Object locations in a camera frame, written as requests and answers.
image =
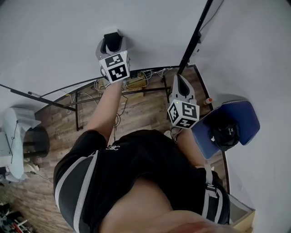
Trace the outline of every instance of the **black bag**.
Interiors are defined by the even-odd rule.
[[[210,126],[208,136],[221,149],[227,151],[239,141],[239,127],[234,119],[226,114],[217,112],[206,116],[205,124]]]

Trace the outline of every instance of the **black metal frame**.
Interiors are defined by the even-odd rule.
[[[204,7],[204,10],[201,14],[201,17],[198,21],[198,24],[195,28],[195,31],[192,35],[192,38],[189,42],[189,45],[185,51],[185,54],[183,55],[183,58],[180,62],[180,65],[179,66],[166,66],[166,67],[155,67],[155,68],[149,68],[149,69],[142,69],[142,70],[136,70],[135,72],[137,71],[144,71],[144,70],[152,70],[152,69],[163,69],[163,68],[172,68],[172,67],[178,67],[179,70],[178,70],[178,74],[182,74],[183,70],[185,69],[185,67],[187,66],[187,63],[195,49],[195,47],[197,46],[198,42],[199,42],[199,39],[200,39],[200,34],[199,34],[199,30],[202,26],[202,23],[208,13],[208,10],[212,4],[213,0],[207,0],[207,3]],[[78,84],[82,84],[82,83],[85,83],[85,82],[90,82],[90,81],[95,81],[97,79],[100,79],[102,77],[98,77],[98,78],[94,78],[94,79],[89,79],[89,80],[86,80],[86,81],[82,81],[82,82],[78,82],[78,83],[75,83],[75,84],[72,84],[72,85],[69,85],[69,86],[66,86],[66,87],[63,87],[63,88],[60,88],[60,89],[57,89],[55,91],[51,91],[49,93],[46,93],[40,97],[35,97],[33,95],[29,95],[29,94],[26,94],[24,92],[21,92],[21,91],[18,91],[18,90],[15,90],[13,88],[10,88],[10,87],[7,87],[7,86],[4,86],[2,84],[0,84],[0,86],[4,87],[4,88],[7,88],[10,90],[10,92],[12,93],[15,93],[17,95],[20,95],[20,96],[24,96],[24,97],[27,97],[27,98],[30,98],[32,100],[36,100],[36,101],[39,101],[39,102],[42,102],[42,103],[46,103],[46,104],[49,104],[49,105],[53,105],[53,106],[56,106],[56,107],[60,107],[60,108],[64,108],[64,109],[67,109],[67,110],[70,110],[70,111],[74,111],[75,112],[75,119],[76,119],[76,130],[80,130],[79,128],[79,119],[78,119],[78,104],[81,104],[81,103],[85,103],[85,102],[90,102],[90,101],[95,101],[95,100],[98,100],[100,99],[101,97],[98,97],[98,98],[92,98],[92,99],[88,99],[88,100],[83,100],[83,101],[79,101],[78,102],[78,91],[81,89],[81,88],[84,88],[84,87],[81,87],[81,88],[78,88],[77,90],[75,90],[75,102],[74,103],[71,103],[71,104],[67,104],[67,105],[62,105],[62,104],[59,104],[59,103],[56,103],[54,101],[50,101],[48,99],[45,99],[43,97],[51,94],[51,93],[54,93],[56,91],[60,91],[60,90],[63,90],[65,88],[68,88],[68,87],[71,87],[71,86],[75,86],[75,85],[78,85]],[[166,92],[166,96],[167,96],[167,101],[169,102],[169,94],[170,94],[170,91],[168,91],[171,87],[170,86],[167,86],[167,83],[166,83],[166,78],[165,76],[163,76],[162,78],[162,81],[164,82],[164,86],[165,87],[160,87],[160,88],[151,88],[151,89],[143,89],[143,90],[138,90],[138,91],[129,91],[129,92],[124,92],[122,93],[123,95],[127,95],[127,94],[134,94],[134,93],[140,93],[140,92],[148,92],[148,91],[162,91],[164,90]]]

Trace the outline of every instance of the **skin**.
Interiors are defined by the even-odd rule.
[[[115,122],[122,82],[111,84],[105,90],[87,125],[96,130],[107,143]],[[182,130],[177,137],[179,149],[195,167],[202,167],[205,159],[191,130]],[[174,211],[159,186],[139,178],[132,189],[118,200],[103,219],[100,233],[236,233],[237,231],[212,223],[202,216],[184,210]]]

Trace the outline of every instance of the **wall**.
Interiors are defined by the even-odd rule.
[[[132,70],[179,65],[205,3],[7,0],[0,8],[0,83],[45,94],[99,77],[95,50],[103,35],[116,29],[128,39]],[[43,106],[2,87],[0,99],[0,116],[12,105]]]
[[[226,152],[231,194],[256,209],[255,233],[291,227],[291,6],[285,0],[225,0],[196,64],[214,105],[242,96],[261,129]]]

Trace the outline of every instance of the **shirt sleeve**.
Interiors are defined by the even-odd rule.
[[[54,190],[62,175],[74,162],[81,157],[88,157],[97,150],[106,147],[106,139],[99,132],[94,130],[84,132],[77,139],[70,152],[56,165],[54,171]]]

